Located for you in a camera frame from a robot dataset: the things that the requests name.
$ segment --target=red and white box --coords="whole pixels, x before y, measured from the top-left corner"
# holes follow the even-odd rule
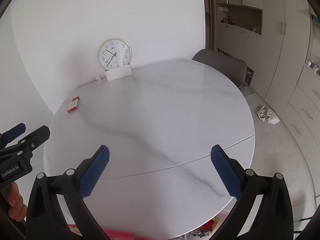
[[[71,103],[68,106],[68,113],[71,113],[74,110],[78,109],[79,100],[80,100],[80,98],[76,97],[71,101]]]

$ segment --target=white plastic bag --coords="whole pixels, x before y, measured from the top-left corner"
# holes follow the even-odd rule
[[[266,106],[261,107],[259,111],[256,112],[257,116],[263,121],[271,124],[276,124],[280,122],[280,119],[274,111],[268,109]]]

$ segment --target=table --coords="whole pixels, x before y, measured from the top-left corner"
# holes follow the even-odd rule
[[[68,114],[76,96],[79,108]],[[211,163],[212,146],[246,169],[255,142],[238,88],[211,67],[181,60],[74,90],[50,131],[46,174],[76,168],[106,145],[110,162],[86,205],[102,228],[154,240],[198,228],[231,200]]]

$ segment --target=blue textured pad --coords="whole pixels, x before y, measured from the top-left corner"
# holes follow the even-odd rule
[[[110,159],[108,147],[103,147],[95,160],[90,164],[79,183],[79,196],[81,199],[90,196],[101,174]]]
[[[20,135],[22,135],[26,131],[26,126],[24,123],[20,123],[17,126],[13,127],[9,131],[7,131],[4,134],[3,141],[5,143],[10,143],[14,139],[18,138]]]
[[[217,146],[213,146],[211,149],[211,161],[229,195],[239,200],[242,194],[241,180]]]

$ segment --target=clock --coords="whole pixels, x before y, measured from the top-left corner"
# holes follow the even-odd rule
[[[131,48],[126,41],[112,38],[100,46],[98,61],[105,71],[109,71],[129,65],[131,55]]]

